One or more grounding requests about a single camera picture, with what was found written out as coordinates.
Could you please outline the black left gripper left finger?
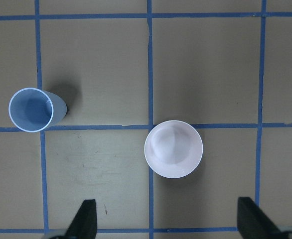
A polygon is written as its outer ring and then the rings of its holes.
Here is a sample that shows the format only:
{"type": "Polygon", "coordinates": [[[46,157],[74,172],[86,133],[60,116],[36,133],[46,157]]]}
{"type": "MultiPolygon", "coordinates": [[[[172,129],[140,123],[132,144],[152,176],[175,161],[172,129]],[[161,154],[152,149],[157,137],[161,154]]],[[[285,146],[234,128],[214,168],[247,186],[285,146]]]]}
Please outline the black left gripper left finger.
{"type": "Polygon", "coordinates": [[[68,227],[66,239],[94,239],[97,235],[96,200],[84,200],[68,227]]]}

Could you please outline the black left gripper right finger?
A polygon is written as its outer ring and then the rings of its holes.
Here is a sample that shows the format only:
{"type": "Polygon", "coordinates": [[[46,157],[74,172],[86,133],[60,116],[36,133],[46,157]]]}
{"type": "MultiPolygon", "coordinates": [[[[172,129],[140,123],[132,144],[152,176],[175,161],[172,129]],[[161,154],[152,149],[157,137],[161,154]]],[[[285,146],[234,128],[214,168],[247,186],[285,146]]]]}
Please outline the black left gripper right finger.
{"type": "Polygon", "coordinates": [[[287,238],[249,197],[238,198],[237,229],[244,239],[287,238]]]}

